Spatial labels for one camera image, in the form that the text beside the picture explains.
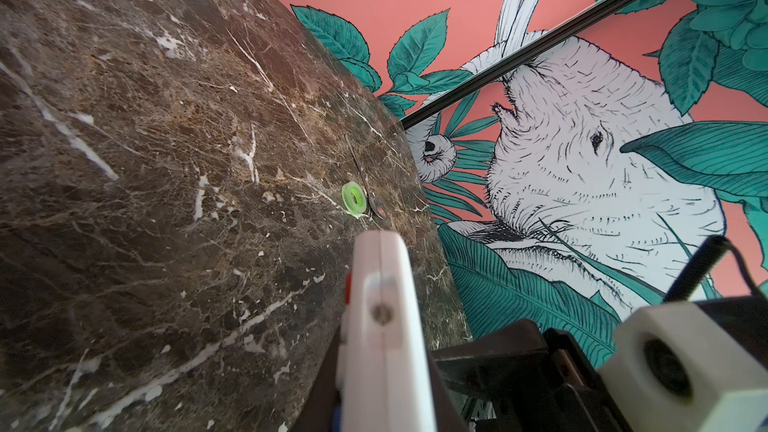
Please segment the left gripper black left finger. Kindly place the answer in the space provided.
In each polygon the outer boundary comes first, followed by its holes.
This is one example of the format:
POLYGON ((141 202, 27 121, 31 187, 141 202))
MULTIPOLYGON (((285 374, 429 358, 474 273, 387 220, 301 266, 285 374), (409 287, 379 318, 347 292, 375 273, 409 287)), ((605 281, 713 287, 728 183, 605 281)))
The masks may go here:
POLYGON ((341 327, 337 327, 291 432, 338 432, 341 399, 336 384, 341 327))

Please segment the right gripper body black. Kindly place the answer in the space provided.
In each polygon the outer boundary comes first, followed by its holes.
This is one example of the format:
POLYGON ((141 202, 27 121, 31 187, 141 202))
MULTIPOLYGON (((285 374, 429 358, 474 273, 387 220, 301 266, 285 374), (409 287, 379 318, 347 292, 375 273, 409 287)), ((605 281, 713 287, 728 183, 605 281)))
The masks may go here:
POLYGON ((469 431, 628 431, 573 335, 523 319, 432 352, 469 431))

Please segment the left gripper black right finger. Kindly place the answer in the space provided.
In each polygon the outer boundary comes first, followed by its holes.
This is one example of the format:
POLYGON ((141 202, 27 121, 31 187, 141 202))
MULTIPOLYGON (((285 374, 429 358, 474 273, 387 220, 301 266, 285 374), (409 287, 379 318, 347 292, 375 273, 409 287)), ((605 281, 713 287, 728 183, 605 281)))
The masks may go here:
POLYGON ((469 426, 451 401, 449 389, 443 382, 440 371, 430 354, 427 354, 427 363, 437 431, 468 432, 469 426))

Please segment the white remote control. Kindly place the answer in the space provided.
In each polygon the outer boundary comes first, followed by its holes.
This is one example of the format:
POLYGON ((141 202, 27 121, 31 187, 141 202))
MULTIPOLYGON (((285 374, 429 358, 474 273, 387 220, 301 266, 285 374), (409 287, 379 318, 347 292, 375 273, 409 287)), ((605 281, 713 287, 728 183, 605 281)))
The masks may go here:
POLYGON ((437 428, 413 273, 396 232, 365 231, 355 239, 336 389, 336 431, 437 428))

